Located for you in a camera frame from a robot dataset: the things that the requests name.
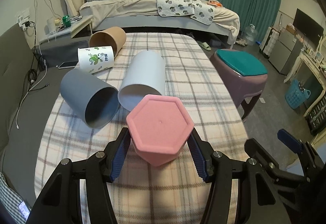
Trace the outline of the black smartphone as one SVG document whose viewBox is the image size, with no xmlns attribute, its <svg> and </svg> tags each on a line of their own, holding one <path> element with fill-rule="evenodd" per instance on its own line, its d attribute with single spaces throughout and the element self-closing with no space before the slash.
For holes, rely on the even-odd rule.
<svg viewBox="0 0 326 224">
<path fill-rule="evenodd" d="M 78 64 L 78 61 L 63 62 L 58 66 L 59 69 L 70 69 L 74 68 Z"/>
</svg>

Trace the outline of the small grey fridge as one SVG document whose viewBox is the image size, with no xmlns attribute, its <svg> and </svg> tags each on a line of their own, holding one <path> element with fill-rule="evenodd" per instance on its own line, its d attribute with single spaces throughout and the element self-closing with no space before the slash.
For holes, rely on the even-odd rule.
<svg viewBox="0 0 326 224">
<path fill-rule="evenodd" d="M 281 32 L 270 54 L 269 62 L 282 75 L 287 75 L 299 56 L 303 44 L 289 31 Z"/>
</svg>

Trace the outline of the white plastic cup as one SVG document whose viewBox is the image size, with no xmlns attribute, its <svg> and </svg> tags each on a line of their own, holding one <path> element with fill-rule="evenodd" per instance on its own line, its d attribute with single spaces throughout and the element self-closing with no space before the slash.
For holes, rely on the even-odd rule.
<svg viewBox="0 0 326 224">
<path fill-rule="evenodd" d="M 119 88 L 119 103 L 132 111 L 148 94 L 165 95 L 165 79 L 165 60 L 158 53 L 138 53 L 131 60 Z"/>
</svg>

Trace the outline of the grey plastic cup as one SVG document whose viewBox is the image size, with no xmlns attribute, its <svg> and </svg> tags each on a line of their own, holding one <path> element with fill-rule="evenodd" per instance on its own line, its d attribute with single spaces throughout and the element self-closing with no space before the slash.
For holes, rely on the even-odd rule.
<svg viewBox="0 0 326 224">
<path fill-rule="evenodd" d="M 72 69 L 62 78 L 60 94 L 90 128 L 102 128 L 119 108 L 118 90 L 96 76 Z"/>
</svg>

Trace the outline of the green slipper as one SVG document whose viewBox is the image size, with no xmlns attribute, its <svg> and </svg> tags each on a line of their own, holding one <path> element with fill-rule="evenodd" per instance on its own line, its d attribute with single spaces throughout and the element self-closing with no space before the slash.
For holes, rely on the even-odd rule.
<svg viewBox="0 0 326 224">
<path fill-rule="evenodd" d="M 211 50 L 212 50 L 211 47 L 209 46 L 209 44 L 208 44 L 207 42 L 201 42 L 201 41 L 198 41 L 197 43 L 199 44 L 199 46 L 200 46 L 202 49 L 204 49 L 204 50 L 206 50 L 206 51 L 211 51 Z"/>
</svg>

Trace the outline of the clear water jug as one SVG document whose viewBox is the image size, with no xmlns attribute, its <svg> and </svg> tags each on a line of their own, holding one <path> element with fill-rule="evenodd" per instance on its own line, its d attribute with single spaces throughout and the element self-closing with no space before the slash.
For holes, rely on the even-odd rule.
<svg viewBox="0 0 326 224">
<path fill-rule="evenodd" d="M 247 26 L 244 32 L 244 40 L 246 41 L 247 45 L 254 45 L 257 35 L 258 31 L 256 30 L 255 25 L 251 23 L 249 26 Z"/>
</svg>

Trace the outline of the teal stool cushion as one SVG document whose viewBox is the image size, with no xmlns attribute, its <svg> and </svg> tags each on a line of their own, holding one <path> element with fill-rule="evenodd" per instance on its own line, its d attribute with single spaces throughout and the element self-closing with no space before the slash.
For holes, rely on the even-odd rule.
<svg viewBox="0 0 326 224">
<path fill-rule="evenodd" d="M 217 57 L 227 66 L 244 77 L 265 75 L 268 70 L 253 55 L 232 49 L 220 49 L 216 51 Z"/>
</svg>

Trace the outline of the white leaf-print mat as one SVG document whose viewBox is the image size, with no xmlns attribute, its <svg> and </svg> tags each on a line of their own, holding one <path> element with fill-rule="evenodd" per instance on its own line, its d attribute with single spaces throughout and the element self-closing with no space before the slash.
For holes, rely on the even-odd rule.
<svg viewBox="0 0 326 224">
<path fill-rule="evenodd" d="M 205 25 L 214 19 L 214 7 L 201 0 L 156 0 L 156 5 L 161 17 L 188 16 Z"/>
</svg>

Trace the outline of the pink faceted plastic cup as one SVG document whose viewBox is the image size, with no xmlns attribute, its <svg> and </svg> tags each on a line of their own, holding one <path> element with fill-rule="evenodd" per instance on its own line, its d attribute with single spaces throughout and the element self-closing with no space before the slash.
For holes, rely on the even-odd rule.
<svg viewBox="0 0 326 224">
<path fill-rule="evenodd" d="M 161 95 L 144 96 L 127 125 L 135 152 L 153 166 L 176 159 L 194 128 L 181 100 Z"/>
</svg>

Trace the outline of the purple plastic stool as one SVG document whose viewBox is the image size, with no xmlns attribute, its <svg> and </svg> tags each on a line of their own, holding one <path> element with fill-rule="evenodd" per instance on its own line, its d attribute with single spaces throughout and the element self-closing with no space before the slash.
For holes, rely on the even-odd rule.
<svg viewBox="0 0 326 224">
<path fill-rule="evenodd" d="M 225 84 L 235 106 L 243 108 L 241 119 L 246 120 L 264 91 L 268 74 L 244 77 L 221 61 L 216 52 L 209 60 Z"/>
</svg>

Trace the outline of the white cup with green print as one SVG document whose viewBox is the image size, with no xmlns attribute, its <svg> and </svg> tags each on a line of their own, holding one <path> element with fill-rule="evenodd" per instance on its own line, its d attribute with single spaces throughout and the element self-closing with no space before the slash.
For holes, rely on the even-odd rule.
<svg viewBox="0 0 326 224">
<path fill-rule="evenodd" d="M 94 74 L 114 66 L 111 46 L 79 48 L 77 51 L 80 69 Z"/>
</svg>

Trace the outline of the black television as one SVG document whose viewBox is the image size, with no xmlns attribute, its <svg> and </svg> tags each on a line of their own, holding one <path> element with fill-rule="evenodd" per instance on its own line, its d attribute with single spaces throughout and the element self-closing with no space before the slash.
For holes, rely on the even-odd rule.
<svg viewBox="0 0 326 224">
<path fill-rule="evenodd" d="M 294 17 L 293 25 L 296 30 L 299 30 L 305 37 L 309 39 L 316 47 L 323 36 L 324 29 L 314 19 L 297 9 Z"/>
</svg>

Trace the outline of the green can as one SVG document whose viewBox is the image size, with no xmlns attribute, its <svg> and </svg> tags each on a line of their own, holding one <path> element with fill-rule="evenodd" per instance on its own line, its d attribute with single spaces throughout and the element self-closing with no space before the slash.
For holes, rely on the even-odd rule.
<svg viewBox="0 0 326 224">
<path fill-rule="evenodd" d="M 62 17 L 62 24 L 63 24 L 64 28 L 71 27 L 71 21 L 70 21 L 70 16 L 69 15 L 65 15 L 65 16 Z"/>
</svg>

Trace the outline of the white bedside table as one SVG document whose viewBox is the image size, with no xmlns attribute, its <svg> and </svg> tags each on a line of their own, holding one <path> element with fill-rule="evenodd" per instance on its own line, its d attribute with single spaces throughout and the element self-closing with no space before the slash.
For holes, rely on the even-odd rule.
<svg viewBox="0 0 326 224">
<path fill-rule="evenodd" d="M 77 36 L 78 33 L 80 33 L 83 29 L 87 27 L 89 28 L 89 31 L 92 32 L 92 19 L 92 15 L 83 16 L 79 21 L 74 22 L 71 27 L 64 28 L 63 30 L 46 35 L 43 39 L 39 41 L 39 43 L 41 44 L 45 42 L 50 42 L 51 40 L 60 37 L 70 36 L 70 38 L 74 38 Z"/>
</svg>

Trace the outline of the wall power outlet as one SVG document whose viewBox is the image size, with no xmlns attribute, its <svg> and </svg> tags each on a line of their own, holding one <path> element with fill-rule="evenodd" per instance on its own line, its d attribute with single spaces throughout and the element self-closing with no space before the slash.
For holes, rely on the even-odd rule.
<svg viewBox="0 0 326 224">
<path fill-rule="evenodd" d="M 17 12 L 16 19 L 20 27 L 24 25 L 25 22 L 30 20 L 30 8 Z"/>
</svg>

